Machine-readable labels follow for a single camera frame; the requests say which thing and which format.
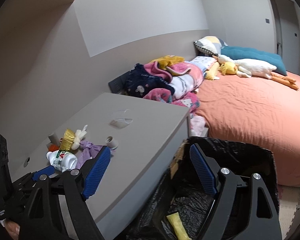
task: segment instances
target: orange bed sheet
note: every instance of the orange bed sheet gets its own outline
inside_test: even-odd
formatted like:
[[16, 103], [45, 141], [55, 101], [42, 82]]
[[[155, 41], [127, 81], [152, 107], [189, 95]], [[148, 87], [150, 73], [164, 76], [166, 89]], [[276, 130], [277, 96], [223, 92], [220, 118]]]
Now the orange bed sheet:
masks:
[[274, 153], [278, 183], [300, 187], [299, 90], [259, 77], [205, 80], [197, 96], [209, 137], [259, 145]]

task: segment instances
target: blue textured pad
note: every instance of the blue textured pad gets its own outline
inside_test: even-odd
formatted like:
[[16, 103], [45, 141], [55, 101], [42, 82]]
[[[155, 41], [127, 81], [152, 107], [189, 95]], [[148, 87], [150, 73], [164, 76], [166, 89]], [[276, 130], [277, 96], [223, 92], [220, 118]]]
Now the blue textured pad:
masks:
[[42, 174], [46, 174], [46, 175], [50, 176], [54, 172], [55, 172], [54, 167], [50, 165], [48, 167], [43, 168], [42, 170], [37, 171], [35, 174], [33, 174], [32, 180], [37, 181]]
[[217, 193], [216, 178], [202, 157], [201, 152], [194, 144], [190, 147], [190, 159], [205, 193], [214, 196]]
[[99, 183], [110, 163], [110, 157], [110, 148], [106, 147], [84, 180], [82, 196], [85, 199], [88, 199], [90, 196], [96, 193]]

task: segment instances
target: teal cushion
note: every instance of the teal cushion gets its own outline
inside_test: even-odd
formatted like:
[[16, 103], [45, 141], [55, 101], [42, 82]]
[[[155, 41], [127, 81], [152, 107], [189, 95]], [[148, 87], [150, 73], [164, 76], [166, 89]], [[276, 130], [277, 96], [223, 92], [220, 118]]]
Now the teal cushion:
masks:
[[253, 48], [243, 48], [235, 46], [225, 46], [221, 49], [221, 54], [226, 55], [233, 60], [244, 58], [263, 60], [277, 67], [274, 72], [277, 72], [284, 76], [287, 75], [287, 71], [282, 62], [282, 58], [278, 54], [269, 53]]

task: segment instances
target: gold foil cup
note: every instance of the gold foil cup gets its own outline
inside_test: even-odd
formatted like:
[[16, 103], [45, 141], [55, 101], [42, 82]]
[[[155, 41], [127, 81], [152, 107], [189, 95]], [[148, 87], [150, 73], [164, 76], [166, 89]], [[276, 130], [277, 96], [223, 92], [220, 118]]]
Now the gold foil cup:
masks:
[[74, 137], [75, 137], [75, 133], [73, 131], [71, 131], [70, 129], [67, 129], [62, 138], [62, 142], [59, 147], [59, 150], [69, 152], [71, 150], [71, 146], [73, 144]]

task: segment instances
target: clear plastic cup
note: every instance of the clear plastic cup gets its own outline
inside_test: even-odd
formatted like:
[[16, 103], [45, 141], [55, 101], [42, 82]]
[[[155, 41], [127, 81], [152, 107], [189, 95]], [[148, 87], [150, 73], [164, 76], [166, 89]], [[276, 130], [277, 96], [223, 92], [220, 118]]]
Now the clear plastic cup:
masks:
[[111, 118], [112, 118], [112, 120], [114, 120], [116, 122], [120, 122], [120, 123], [125, 123], [125, 124], [132, 123], [130, 109], [115, 111], [112, 113]]

